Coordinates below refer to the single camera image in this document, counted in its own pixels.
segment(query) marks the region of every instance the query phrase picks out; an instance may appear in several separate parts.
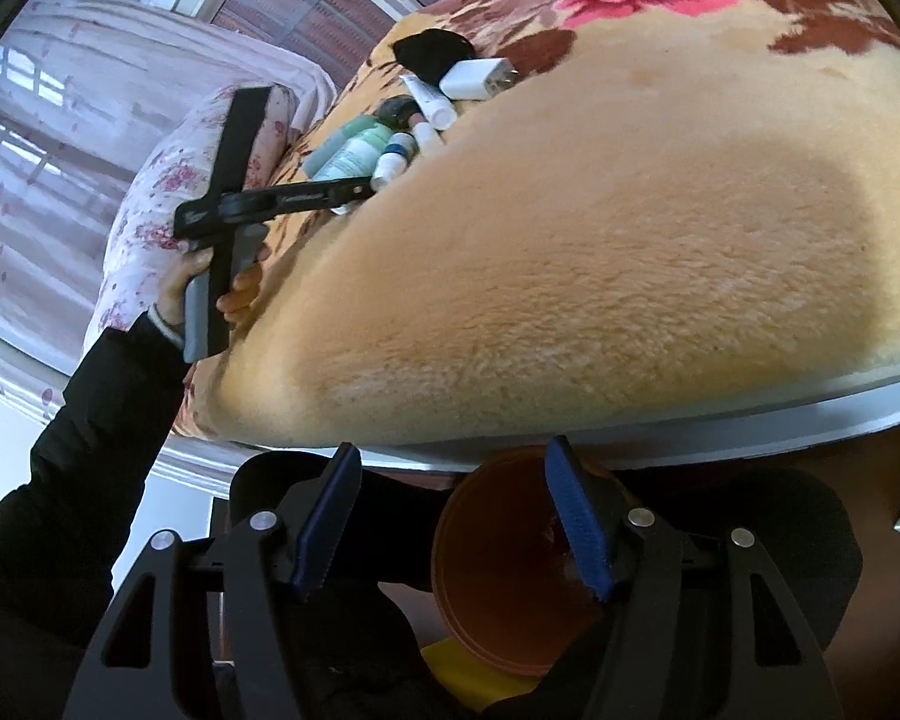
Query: white tube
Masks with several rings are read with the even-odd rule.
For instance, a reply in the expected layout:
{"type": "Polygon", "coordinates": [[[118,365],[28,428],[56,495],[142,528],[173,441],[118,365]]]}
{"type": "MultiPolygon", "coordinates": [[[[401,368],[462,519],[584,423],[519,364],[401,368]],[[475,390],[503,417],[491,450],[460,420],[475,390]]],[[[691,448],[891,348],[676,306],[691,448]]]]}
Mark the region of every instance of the white tube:
{"type": "Polygon", "coordinates": [[[456,108],[440,93],[437,87],[424,83],[410,73],[400,76],[400,80],[407,86],[407,91],[413,95],[416,104],[420,106],[420,112],[434,126],[434,129],[444,130],[456,122],[456,108]]]}

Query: orange bucket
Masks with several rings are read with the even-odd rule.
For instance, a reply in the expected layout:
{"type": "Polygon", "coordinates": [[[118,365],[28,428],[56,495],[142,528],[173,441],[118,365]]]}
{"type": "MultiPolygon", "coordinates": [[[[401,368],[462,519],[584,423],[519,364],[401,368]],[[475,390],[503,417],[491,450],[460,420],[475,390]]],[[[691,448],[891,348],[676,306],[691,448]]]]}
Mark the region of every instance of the orange bucket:
{"type": "Polygon", "coordinates": [[[440,518],[434,596],[454,637],[485,664],[540,677],[602,614],[578,579],[543,471],[543,451],[492,461],[440,518]]]}

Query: sheer white curtain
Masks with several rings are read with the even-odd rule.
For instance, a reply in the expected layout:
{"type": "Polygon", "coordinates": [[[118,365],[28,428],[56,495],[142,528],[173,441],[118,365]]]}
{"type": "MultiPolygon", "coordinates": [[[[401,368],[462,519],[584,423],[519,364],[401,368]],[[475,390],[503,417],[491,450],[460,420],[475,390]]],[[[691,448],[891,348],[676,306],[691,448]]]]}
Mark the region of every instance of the sheer white curtain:
{"type": "Polygon", "coordinates": [[[133,175],[193,104],[245,79],[292,89],[298,130],[335,95],[301,56],[151,6],[28,3],[0,42],[0,338],[72,372],[133,175]]]}

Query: black sleeve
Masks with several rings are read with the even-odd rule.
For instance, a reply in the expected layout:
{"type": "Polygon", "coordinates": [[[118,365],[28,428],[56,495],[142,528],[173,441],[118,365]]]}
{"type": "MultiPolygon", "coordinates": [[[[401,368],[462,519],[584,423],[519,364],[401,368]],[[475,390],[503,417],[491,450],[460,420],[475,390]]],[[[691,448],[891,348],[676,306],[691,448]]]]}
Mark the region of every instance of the black sleeve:
{"type": "Polygon", "coordinates": [[[187,370],[145,314],[103,333],[31,450],[31,480],[0,502],[1,607],[87,645],[187,370]]]}

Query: blanket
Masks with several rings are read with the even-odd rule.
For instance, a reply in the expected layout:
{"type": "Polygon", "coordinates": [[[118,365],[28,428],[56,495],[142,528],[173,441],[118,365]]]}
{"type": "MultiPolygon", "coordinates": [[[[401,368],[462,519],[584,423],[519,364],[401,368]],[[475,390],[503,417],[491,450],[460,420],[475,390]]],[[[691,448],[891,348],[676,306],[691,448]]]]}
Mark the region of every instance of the blanket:
{"type": "Polygon", "coordinates": [[[876,0],[447,0],[523,80],[356,213],[276,220],[191,435],[405,445],[733,408],[900,365],[900,33],[876,0]]]}

